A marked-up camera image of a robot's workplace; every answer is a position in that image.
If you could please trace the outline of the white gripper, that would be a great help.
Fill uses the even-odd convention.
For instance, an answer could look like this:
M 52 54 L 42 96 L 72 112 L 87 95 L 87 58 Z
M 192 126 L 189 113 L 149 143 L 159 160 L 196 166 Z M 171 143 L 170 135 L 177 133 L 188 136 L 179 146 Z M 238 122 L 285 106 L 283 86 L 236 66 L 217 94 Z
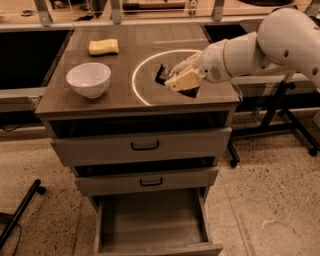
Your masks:
M 211 83 L 228 81 L 231 76 L 224 60 L 226 43 L 227 39 L 212 43 L 201 54 L 195 53 L 175 65 L 165 86 L 176 92 L 197 88 L 202 81 L 200 71 Z

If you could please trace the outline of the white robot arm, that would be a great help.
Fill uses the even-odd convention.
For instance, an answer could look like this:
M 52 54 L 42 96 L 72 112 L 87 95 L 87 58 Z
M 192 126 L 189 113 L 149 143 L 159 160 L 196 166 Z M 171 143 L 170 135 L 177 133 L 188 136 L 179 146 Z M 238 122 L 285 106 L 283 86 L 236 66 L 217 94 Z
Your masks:
M 180 62 L 169 72 L 165 86 L 185 92 L 203 80 L 219 83 L 284 70 L 298 71 L 320 86 L 320 29 L 294 8 L 277 9 L 256 32 L 212 43 Z

